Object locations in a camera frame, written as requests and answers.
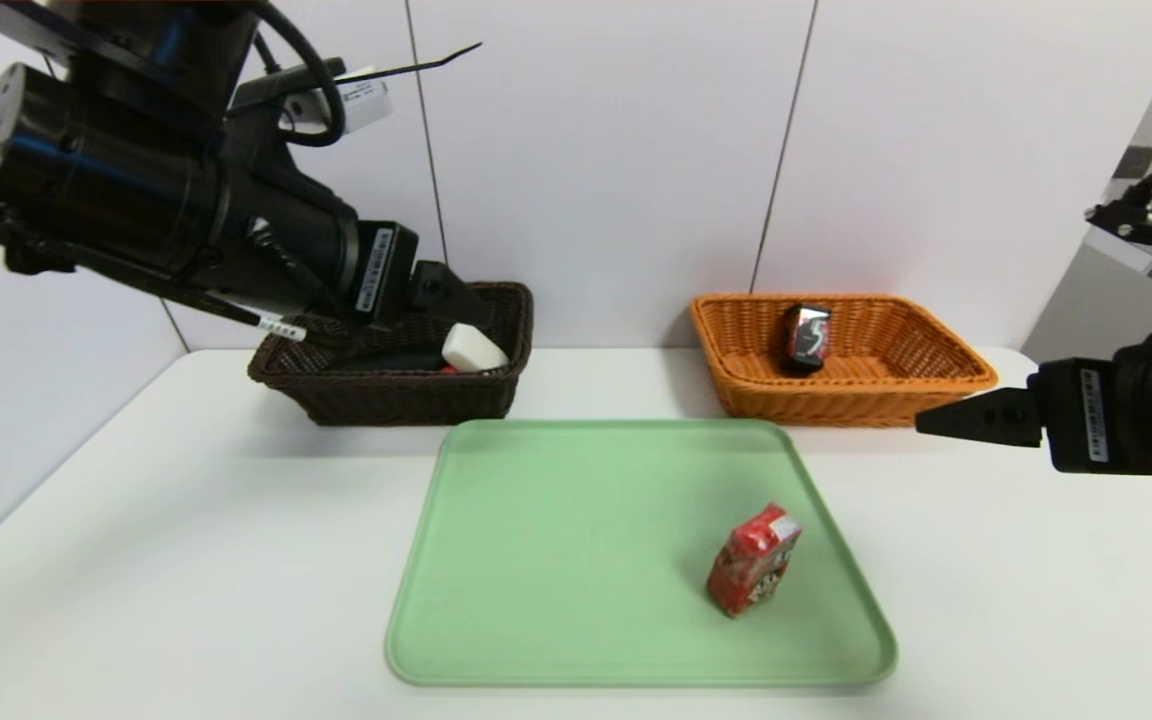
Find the brown wicker basket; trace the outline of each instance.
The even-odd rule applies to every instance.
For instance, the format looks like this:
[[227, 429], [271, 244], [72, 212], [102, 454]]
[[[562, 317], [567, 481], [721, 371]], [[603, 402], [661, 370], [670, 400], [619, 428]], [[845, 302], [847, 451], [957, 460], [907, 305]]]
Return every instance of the brown wicker basket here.
[[[298, 402], [320, 425], [454, 425], [503, 418], [531, 354], [531, 291], [518, 283], [470, 283], [492, 305], [482, 328], [509, 356], [509, 365], [486, 373], [422, 370], [333, 370], [342, 350], [268, 336], [256, 348], [247, 373]], [[343, 334], [339, 323], [302, 316], [310, 329]], [[362, 332], [349, 357], [414, 347], [440, 347], [452, 323], [416, 316], [394, 331]]]
[[[833, 311], [820, 372], [781, 372], [782, 314], [796, 302]], [[691, 304], [714, 389], [737, 418], [785, 425], [900, 427], [986, 389], [993, 369], [932, 313], [886, 295], [704, 295]]]

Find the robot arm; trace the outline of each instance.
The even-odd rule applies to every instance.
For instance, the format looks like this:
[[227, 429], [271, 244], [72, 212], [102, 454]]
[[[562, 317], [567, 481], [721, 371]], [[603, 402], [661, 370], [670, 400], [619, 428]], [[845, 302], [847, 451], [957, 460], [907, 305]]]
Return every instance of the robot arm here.
[[[302, 65], [237, 86], [262, 22]], [[338, 83], [357, 78], [339, 81], [343, 61], [320, 59], [268, 0], [0, 3], [0, 32], [69, 68], [65, 81], [23, 65], [0, 77], [8, 270], [82, 265], [296, 340], [305, 331], [247, 308], [347, 327], [410, 313], [485, 323], [447, 266], [415, 263], [415, 233], [359, 220], [296, 168], [288, 145], [343, 135]], [[280, 127], [288, 97], [306, 92], [324, 129]]]
[[[1114, 234], [1120, 260], [1152, 278], [1152, 173], [1087, 212]], [[1043, 430], [1052, 464], [1067, 473], [1152, 475], [1152, 334], [1114, 359], [1043, 363], [1028, 387], [1002, 388], [938, 407], [916, 419], [919, 432], [1038, 447]]]

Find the green tray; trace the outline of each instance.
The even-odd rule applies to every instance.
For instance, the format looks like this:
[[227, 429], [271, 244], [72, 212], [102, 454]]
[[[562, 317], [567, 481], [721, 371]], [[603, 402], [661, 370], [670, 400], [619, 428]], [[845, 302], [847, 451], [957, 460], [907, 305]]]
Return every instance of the green tray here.
[[[771, 601], [705, 578], [768, 501], [804, 526]], [[385, 646], [419, 685], [872, 683], [896, 665], [861, 569], [764, 420], [471, 420], [444, 442]]]

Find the tabletop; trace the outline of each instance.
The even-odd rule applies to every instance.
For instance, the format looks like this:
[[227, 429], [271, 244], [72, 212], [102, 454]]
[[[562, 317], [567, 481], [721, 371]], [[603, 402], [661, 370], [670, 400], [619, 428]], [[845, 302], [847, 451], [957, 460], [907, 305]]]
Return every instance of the tabletop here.
[[[180, 359], [0, 526], [0, 719], [1152, 717], [1152, 478], [910, 429], [787, 429], [897, 635], [882, 683], [404, 684], [384, 635], [447, 429], [317, 429], [248, 359]], [[680, 416], [722, 416], [696, 350], [536, 350], [511, 411]]]

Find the red juice box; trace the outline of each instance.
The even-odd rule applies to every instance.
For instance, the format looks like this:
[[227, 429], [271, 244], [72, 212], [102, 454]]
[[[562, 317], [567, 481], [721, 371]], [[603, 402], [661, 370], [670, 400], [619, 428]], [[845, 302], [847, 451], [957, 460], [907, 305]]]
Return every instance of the red juice box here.
[[790, 551], [803, 525], [776, 503], [732, 530], [708, 571], [708, 593], [727, 615], [736, 617], [776, 591], [790, 564]]

